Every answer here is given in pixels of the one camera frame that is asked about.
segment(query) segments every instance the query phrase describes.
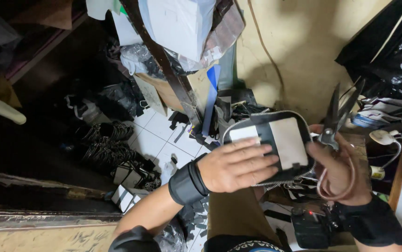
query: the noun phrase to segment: right hand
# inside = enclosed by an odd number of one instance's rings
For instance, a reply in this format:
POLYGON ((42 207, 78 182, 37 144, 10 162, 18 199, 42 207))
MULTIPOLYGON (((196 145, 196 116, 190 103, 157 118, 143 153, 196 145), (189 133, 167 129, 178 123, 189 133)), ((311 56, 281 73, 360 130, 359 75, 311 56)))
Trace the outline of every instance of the right hand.
POLYGON ((198 161, 202 180, 211 192, 235 192, 271 178, 277 172, 272 166, 276 155, 263 156, 271 145, 255 146, 255 138, 245 139, 216 148, 198 161))
MULTIPOLYGON (((310 131, 317 134, 320 134, 322 129, 322 125, 310 126, 310 131)), ((355 187, 349 196, 338 202, 349 206, 365 205, 372 200, 372 196, 366 183, 366 178, 359 167, 359 159, 355 154, 355 149, 338 132, 335 135, 335 140, 339 144, 337 158, 333 158, 331 153, 318 143, 307 144, 307 152, 318 162, 315 168, 316 175, 320 177, 324 168, 327 168, 325 179, 329 181, 329 190, 333 194, 339 194, 346 190, 350 184, 350 166, 348 162, 349 158, 351 158, 352 163, 357 165, 355 167, 357 170, 355 187)))

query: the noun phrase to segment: left hand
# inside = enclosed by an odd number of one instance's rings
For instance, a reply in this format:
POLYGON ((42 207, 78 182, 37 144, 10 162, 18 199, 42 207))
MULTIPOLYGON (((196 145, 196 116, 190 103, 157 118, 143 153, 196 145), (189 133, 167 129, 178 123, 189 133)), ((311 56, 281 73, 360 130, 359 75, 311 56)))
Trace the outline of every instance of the left hand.
POLYGON ((271 178, 279 161, 276 155, 263 156, 271 145, 255 146, 256 138, 216 148, 198 161, 205 186, 212 192, 235 192, 271 178))

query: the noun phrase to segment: scissors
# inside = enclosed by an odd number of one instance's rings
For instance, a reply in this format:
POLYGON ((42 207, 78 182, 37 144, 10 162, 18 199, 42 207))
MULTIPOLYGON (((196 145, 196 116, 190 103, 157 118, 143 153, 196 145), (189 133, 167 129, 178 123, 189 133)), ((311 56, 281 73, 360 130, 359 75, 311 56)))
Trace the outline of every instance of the scissors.
MULTIPOLYGON (((326 146, 332 152, 333 157, 338 157, 339 144, 335 140, 336 133, 341 128, 341 126, 346 122, 347 118, 352 111, 355 102, 358 100, 358 96, 361 94, 361 90, 365 85, 366 80, 362 81, 361 85, 356 87, 356 90, 352 95, 350 95, 349 99, 343 104, 343 106, 339 109, 339 86, 336 85, 335 90, 333 91, 332 99, 330 101, 329 108, 327 109, 327 115, 324 120, 324 128, 322 130, 321 135, 318 137, 318 141, 326 146)), ((325 200, 339 200, 347 197, 355 186, 356 180, 356 165, 353 163, 352 159, 349 158, 348 164, 351 168, 351 179, 349 186, 342 192, 337 195, 334 195, 329 190, 329 181, 327 180, 327 168, 324 168, 324 171, 321 174, 321 177, 318 181, 317 185, 317 193, 319 196, 324 198, 325 200)))

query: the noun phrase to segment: black wrist brace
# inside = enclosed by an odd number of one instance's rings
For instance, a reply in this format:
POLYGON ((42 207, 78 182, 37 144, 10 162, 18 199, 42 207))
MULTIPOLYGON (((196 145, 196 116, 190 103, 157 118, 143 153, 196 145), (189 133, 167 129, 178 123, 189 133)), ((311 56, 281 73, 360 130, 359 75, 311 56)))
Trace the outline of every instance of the black wrist brace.
POLYGON ((196 163, 207 153, 189 162, 170 178, 168 188, 173 200, 180 205, 192 205, 206 197, 210 191, 204 185, 196 163))
POLYGON ((377 196, 362 206, 346 206, 336 202, 344 230, 367 246, 402 245, 402 226, 388 203, 377 196))

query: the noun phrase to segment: black t-shirt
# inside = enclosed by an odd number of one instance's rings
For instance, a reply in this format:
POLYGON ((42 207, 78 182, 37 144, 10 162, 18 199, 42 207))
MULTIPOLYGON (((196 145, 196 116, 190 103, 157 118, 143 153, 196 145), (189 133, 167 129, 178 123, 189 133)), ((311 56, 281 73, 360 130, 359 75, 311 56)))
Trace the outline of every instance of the black t-shirt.
MULTIPOLYGON (((207 240, 204 252, 284 252, 270 240, 244 235, 218 235, 207 240)), ((159 244, 142 227, 119 235, 109 252, 160 252, 159 244)))

